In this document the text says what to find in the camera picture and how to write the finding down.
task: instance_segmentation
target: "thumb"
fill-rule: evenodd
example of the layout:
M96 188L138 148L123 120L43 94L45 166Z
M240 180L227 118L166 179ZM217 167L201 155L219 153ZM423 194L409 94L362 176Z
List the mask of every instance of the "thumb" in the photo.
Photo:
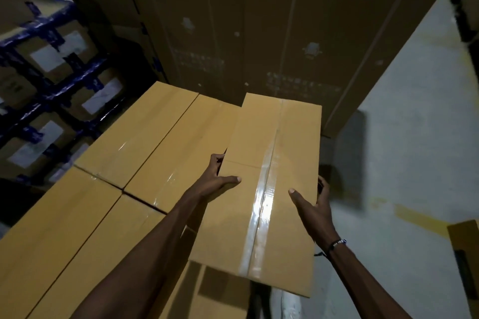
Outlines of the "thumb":
M309 203L296 189L291 188L288 190L288 193L296 208L303 207L304 203Z
M235 175L230 175L228 177L218 177L218 178L221 179L221 185L225 185L228 183L234 183L234 184L241 183L241 177L237 177Z

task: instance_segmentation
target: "printed symbol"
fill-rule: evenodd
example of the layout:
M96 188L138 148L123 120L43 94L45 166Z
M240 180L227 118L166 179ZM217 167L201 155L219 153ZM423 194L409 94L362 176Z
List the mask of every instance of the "printed symbol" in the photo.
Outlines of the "printed symbol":
M193 31L195 30L195 25L193 24L191 19L184 17L181 24L188 33L193 34Z
M313 60L318 54L322 53L320 51L320 44L311 42L306 47L302 48L307 59Z

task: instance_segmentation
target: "left hand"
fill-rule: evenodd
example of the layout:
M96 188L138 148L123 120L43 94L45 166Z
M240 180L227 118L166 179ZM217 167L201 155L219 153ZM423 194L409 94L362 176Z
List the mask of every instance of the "left hand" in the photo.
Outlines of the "left hand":
M225 184L238 184L241 177L230 175L229 177L218 176L218 169L223 162L224 154L211 154L210 163L201 177L185 192L196 198L205 198L218 191Z

